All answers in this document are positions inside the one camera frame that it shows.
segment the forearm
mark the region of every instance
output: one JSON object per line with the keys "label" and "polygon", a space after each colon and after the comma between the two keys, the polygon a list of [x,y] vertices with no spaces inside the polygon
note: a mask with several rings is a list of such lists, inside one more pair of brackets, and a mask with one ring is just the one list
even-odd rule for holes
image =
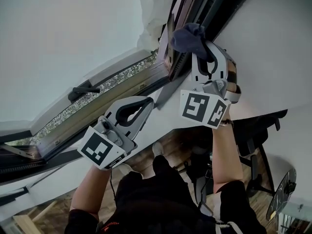
{"label": "forearm", "polygon": [[74,193],[71,210],[83,210],[97,217],[110,174],[110,170],[92,166]]}
{"label": "forearm", "polygon": [[213,129],[213,177],[214,192],[224,184],[243,179],[232,126]]}

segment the wooden beam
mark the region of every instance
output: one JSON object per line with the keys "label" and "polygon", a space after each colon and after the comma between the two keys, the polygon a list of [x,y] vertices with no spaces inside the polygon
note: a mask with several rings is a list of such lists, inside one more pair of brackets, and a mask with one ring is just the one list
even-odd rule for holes
{"label": "wooden beam", "polygon": [[29,212],[29,213],[27,213],[27,215],[28,215],[28,216],[30,216],[32,213],[34,213],[34,212],[35,212],[35,210],[36,210],[36,209],[38,209],[38,207],[37,207],[37,206],[35,206],[33,209],[31,209],[31,210],[30,210],[30,212]]}
{"label": "wooden beam", "polygon": [[25,234],[41,234],[28,215],[13,216],[13,219]]}
{"label": "wooden beam", "polygon": [[53,201],[51,204],[49,204],[42,212],[40,212],[37,216],[33,218],[33,222],[37,222],[40,218],[42,218],[53,206],[55,206],[57,201]]}

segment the shoe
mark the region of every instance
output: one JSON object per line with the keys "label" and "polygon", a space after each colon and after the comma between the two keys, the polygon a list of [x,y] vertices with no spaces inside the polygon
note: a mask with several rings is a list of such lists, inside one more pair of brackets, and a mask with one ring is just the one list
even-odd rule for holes
{"label": "shoe", "polygon": [[159,155],[164,155],[164,148],[162,147],[162,144],[158,141],[154,142],[152,146],[154,158]]}
{"label": "shoe", "polygon": [[135,173],[139,173],[139,172],[136,172],[134,171],[131,166],[129,166],[128,164],[125,164],[125,163],[122,163],[120,165],[117,166],[117,168],[119,168],[120,172],[126,176],[129,174],[129,172],[135,172]]}

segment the black strap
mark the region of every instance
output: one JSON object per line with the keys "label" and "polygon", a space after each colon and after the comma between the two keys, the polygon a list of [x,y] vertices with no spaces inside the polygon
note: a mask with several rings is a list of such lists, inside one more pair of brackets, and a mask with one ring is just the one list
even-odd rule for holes
{"label": "black strap", "polygon": [[229,71],[228,72],[228,78],[227,78],[228,82],[233,82],[236,84],[236,73],[233,71]]}

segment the cable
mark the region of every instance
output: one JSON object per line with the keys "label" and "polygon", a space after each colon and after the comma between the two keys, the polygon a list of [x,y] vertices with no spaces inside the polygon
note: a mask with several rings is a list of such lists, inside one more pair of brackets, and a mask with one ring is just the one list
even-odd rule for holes
{"label": "cable", "polygon": [[111,169],[111,179],[110,179],[110,183],[111,183],[111,187],[112,187],[113,194],[114,194],[114,201],[115,201],[115,204],[116,204],[116,194],[115,194],[115,190],[114,190],[114,188],[113,188],[112,176],[113,176],[113,169]]}
{"label": "cable", "polygon": [[206,183],[204,184],[203,188],[201,189],[201,191],[200,191],[201,196],[203,196],[203,190],[204,190],[205,186],[207,185],[208,181],[211,179],[212,175],[213,174],[211,173],[209,179],[206,181]]}

